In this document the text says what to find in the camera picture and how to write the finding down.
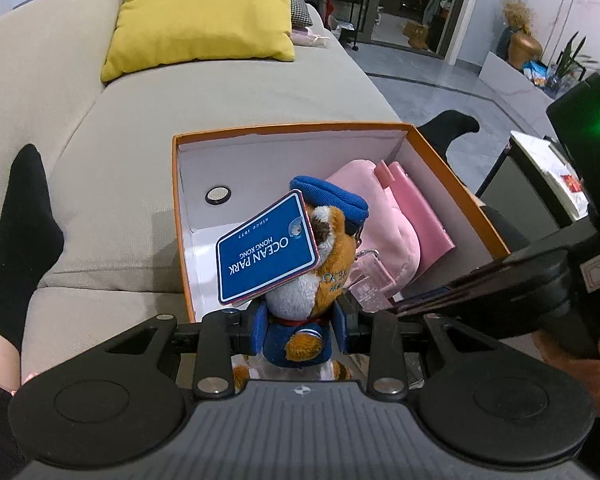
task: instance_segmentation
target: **black sock foot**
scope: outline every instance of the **black sock foot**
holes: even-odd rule
[[[18,351],[29,301],[63,247],[40,154],[27,144],[11,165],[0,215],[0,335]]]
[[[480,123],[457,110],[446,110],[428,123],[419,126],[418,131],[448,165],[446,150],[449,145],[463,134],[479,132]]]

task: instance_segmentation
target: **sofa cushion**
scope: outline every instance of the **sofa cushion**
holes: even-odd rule
[[[125,0],[102,80],[192,59],[293,61],[289,0]]]
[[[398,121],[369,78],[324,34],[331,38],[328,48],[296,47],[293,63],[190,62],[107,86],[49,178],[65,244],[43,283],[182,291],[171,185],[176,134],[253,124]]]
[[[0,17],[0,208],[9,167],[34,144],[49,174],[102,92],[120,0],[34,0]]]
[[[172,314],[179,322],[188,322],[183,295],[39,288],[27,313],[22,380],[157,314]]]

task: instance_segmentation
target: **gold vase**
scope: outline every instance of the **gold vase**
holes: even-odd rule
[[[521,30],[511,37],[509,43],[509,64],[520,70],[522,66],[532,59],[540,59],[542,56],[542,45],[532,36]]]

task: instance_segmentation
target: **stuffed dog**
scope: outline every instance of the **stuffed dog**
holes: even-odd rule
[[[318,267],[265,294],[269,327],[262,354],[281,368],[306,368],[331,357],[330,307],[341,293],[356,257],[368,206],[358,195],[309,176],[298,176],[290,189],[299,189],[318,249]],[[348,378],[333,364],[334,378]],[[234,368],[236,385],[249,372]]]

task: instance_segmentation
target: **foot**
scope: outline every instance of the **foot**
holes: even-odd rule
[[[286,358],[301,363],[318,357],[322,351],[322,339],[307,332],[293,334],[286,343]]]
[[[349,370],[340,361],[333,362],[333,379],[335,381],[349,381],[353,377],[351,370]]]
[[[249,380],[249,369],[244,365],[234,367],[234,386],[236,392],[241,392]]]

